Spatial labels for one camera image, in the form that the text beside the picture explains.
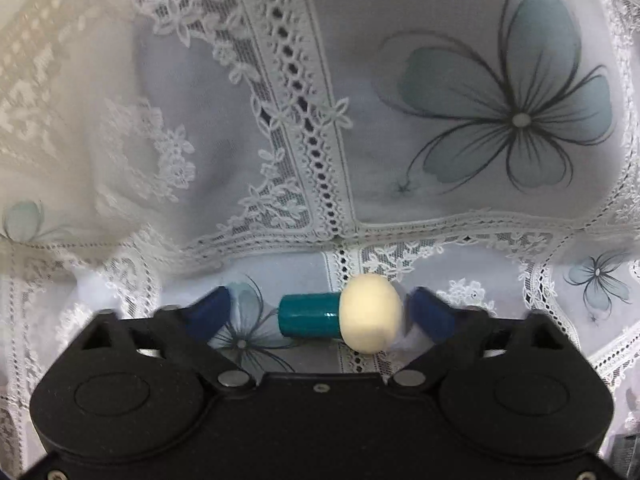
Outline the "white floral lace cover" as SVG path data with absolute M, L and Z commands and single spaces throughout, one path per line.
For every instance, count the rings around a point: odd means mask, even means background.
M 235 292 L 250 373 L 390 376 L 278 329 L 380 274 L 549 315 L 639 429 L 639 0 L 1 0 L 1 469 L 101 310 Z

